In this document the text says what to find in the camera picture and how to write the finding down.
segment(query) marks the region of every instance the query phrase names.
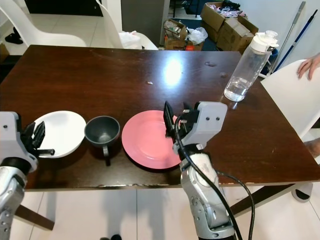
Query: white chair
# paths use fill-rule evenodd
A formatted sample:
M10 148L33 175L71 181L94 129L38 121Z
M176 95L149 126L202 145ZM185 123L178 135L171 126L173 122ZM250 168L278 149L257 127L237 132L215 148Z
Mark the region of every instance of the white chair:
M86 47L86 43L77 36L40 31L13 0L0 0L0 11L11 21L27 47L30 45Z
M99 4L103 19L104 19L104 31L105 31L105 37L107 44L110 45L110 47L115 49L123 49L124 46L121 43L121 39L119 37L119 33L117 31L116 25L114 24L114 21L112 20L108 10L103 6L99 0L95 0L97 4ZM136 32L135 35L140 37L141 45L144 47L144 49L147 50L158 50L156 45L153 44L152 41L150 41L149 38L147 38L144 34Z
M303 61L295 61L261 82L300 138L320 118L320 68L312 80L307 78L308 71L298 79Z

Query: wooden table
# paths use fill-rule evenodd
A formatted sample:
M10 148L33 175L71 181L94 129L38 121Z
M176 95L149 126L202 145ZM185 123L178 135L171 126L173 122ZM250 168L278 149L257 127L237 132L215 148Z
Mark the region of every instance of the wooden table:
M256 206L315 182L320 169L274 101L256 81L245 99L223 95L241 55L238 52L148 51L107 48L30 46L0 86L1 111L21 115L22 125L53 111L79 113L86 121L109 115L121 127L135 114L162 110L169 101L176 114L183 101L218 101L228 105L222 131L207 145L214 168L245 182L265 186L253 194ZM69 156L39 159L28 176L30 191L167 188L180 184L178 168L152 172L134 164L121 141L110 150L106 166L86 140ZM225 177L222 186L236 184ZM232 206L247 211L244 199ZM52 229L53 222L21 206L17 215Z

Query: cardboard box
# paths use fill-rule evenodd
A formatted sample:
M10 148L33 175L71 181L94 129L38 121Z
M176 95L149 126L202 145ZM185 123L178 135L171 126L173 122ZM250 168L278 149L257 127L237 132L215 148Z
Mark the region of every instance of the cardboard box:
M206 30L208 33L208 37L214 41L215 43L218 41L219 33L220 31L214 30L209 24L207 24L205 21L201 22L201 26Z
M168 19L167 21L175 23L181 29L180 32L176 32L170 28L165 27L165 25L163 25L165 34L168 36L168 38L185 40L186 36L188 35L186 26L172 19Z
M9 56L9 52L6 49L6 46L1 43L0 44L0 64Z
M210 5L215 5L217 8L222 7L223 1L218 2L207 2L201 11L201 18L205 21L210 27L212 27L216 32L219 31L222 24L225 21L225 17L221 16L215 10L213 10Z
M220 30L216 46L223 51L239 51L243 54L257 32L258 28L246 18L229 18Z
M169 38L168 36L165 36L164 38L165 50L201 51L203 45L204 45L204 41L198 45L193 45L191 41L173 39L173 38Z

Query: pink plate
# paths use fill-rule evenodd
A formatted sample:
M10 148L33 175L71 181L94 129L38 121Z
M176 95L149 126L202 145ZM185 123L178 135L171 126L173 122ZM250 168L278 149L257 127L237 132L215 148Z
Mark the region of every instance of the pink plate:
M166 138L164 112L143 111L129 119L122 130L122 145L138 164L150 169L168 169L181 161Z

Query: human hand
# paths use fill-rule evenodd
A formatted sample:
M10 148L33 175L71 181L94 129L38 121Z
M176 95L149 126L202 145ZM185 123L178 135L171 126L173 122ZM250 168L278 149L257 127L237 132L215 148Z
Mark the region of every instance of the human hand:
M297 74L299 75L299 79L302 78L302 76L305 74L305 72L309 69L308 79L312 79L312 75L314 74L314 71L320 64L320 53L317 55L309 58L308 60L305 60L298 68Z

